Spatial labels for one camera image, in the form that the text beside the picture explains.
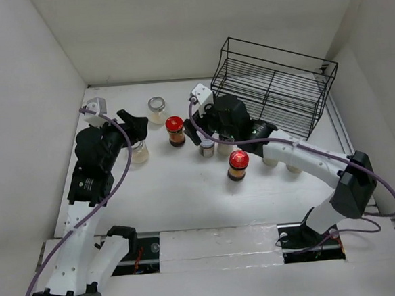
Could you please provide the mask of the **red lid sauce jar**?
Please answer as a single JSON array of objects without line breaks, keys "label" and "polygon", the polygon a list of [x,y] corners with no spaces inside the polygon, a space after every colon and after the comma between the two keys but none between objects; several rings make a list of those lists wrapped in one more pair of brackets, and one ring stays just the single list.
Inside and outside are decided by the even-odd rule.
[{"label": "red lid sauce jar", "polygon": [[249,164],[249,157],[246,151],[235,150],[229,156],[229,168],[227,176],[229,179],[239,182],[244,179],[246,175],[246,168]]},{"label": "red lid sauce jar", "polygon": [[171,116],[165,121],[165,127],[169,134],[169,143],[173,147],[181,147],[185,144],[183,134],[183,120],[178,116]]}]

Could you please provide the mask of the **black cap white powder bottle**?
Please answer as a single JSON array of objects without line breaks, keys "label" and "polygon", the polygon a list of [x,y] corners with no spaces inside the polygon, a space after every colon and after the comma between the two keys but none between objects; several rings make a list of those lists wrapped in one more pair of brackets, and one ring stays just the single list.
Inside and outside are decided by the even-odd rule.
[{"label": "black cap white powder bottle", "polygon": [[232,152],[238,150],[238,146],[232,140],[226,140],[223,143],[217,143],[217,152],[223,156],[230,156]]}]

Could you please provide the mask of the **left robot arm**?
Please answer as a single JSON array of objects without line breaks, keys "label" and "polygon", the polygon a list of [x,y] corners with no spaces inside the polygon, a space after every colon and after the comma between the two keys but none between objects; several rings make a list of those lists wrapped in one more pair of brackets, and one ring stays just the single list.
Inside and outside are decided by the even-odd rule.
[{"label": "left robot arm", "polygon": [[135,143],[147,138],[148,118],[118,111],[117,122],[99,111],[81,109],[88,127],[76,135],[76,164],[68,191],[64,235],[43,260],[46,267],[56,256],[53,274],[42,291],[27,296],[102,296],[102,291],[122,259],[138,252],[137,233],[132,227],[113,226],[99,249],[95,231],[110,198],[126,178],[115,181],[112,168],[119,153],[130,153]]}]

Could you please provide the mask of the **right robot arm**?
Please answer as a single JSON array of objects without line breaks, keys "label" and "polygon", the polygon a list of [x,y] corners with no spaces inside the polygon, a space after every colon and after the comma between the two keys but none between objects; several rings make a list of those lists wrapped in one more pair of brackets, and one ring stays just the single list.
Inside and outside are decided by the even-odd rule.
[{"label": "right robot arm", "polygon": [[217,133],[216,143],[235,145],[263,159],[283,162],[333,189],[328,198],[310,208],[300,225],[283,237],[284,241],[301,239],[312,245],[342,220],[360,220],[369,215],[366,208],[377,180],[367,154],[358,151],[345,155],[312,146],[268,122],[251,119],[244,103],[232,95],[218,99],[192,95],[189,106],[195,105],[199,110],[190,110],[183,124],[185,134],[196,145],[202,137],[212,140]]}]

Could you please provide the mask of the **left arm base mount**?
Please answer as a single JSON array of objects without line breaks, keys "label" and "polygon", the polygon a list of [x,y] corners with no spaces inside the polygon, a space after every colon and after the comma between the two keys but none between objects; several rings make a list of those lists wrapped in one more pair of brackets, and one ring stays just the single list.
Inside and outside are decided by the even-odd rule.
[{"label": "left arm base mount", "polygon": [[112,276],[157,274],[160,272],[160,233],[134,234],[132,248],[118,262]]}]

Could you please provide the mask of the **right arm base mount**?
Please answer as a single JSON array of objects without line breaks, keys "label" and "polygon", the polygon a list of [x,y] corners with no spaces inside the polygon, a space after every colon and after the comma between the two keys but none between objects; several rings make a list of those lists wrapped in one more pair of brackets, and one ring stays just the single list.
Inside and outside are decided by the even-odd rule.
[{"label": "right arm base mount", "polygon": [[300,222],[278,224],[277,232],[275,246],[281,248],[285,264],[346,259],[335,224],[321,235]]}]

